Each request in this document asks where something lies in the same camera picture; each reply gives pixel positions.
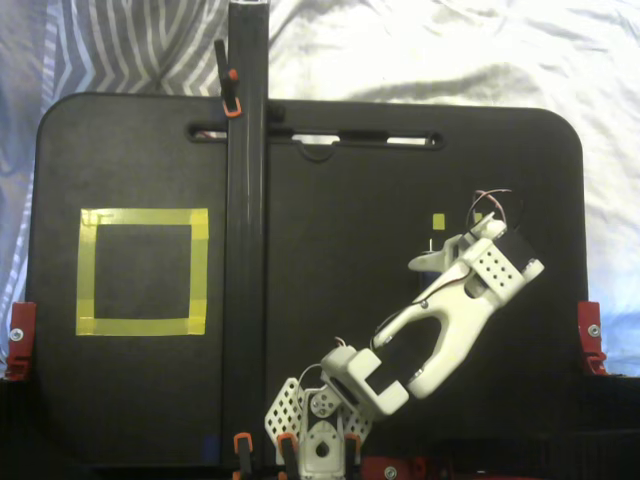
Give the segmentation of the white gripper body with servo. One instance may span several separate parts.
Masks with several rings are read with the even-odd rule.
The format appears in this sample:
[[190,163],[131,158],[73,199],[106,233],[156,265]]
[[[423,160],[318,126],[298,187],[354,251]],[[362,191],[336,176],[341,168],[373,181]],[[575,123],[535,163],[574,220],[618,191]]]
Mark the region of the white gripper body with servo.
[[482,256],[490,256],[504,260],[505,255],[496,246],[495,241],[505,233],[505,223],[494,218],[491,213],[462,235],[459,241],[460,258],[477,260]]

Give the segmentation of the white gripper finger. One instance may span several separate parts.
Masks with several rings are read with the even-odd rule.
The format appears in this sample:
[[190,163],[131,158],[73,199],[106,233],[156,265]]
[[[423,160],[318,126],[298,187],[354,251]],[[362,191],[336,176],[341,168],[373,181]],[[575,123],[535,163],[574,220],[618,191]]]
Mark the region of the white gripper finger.
[[440,250],[421,253],[409,262],[409,269],[415,272],[444,273],[459,257],[459,241],[459,238],[449,238]]

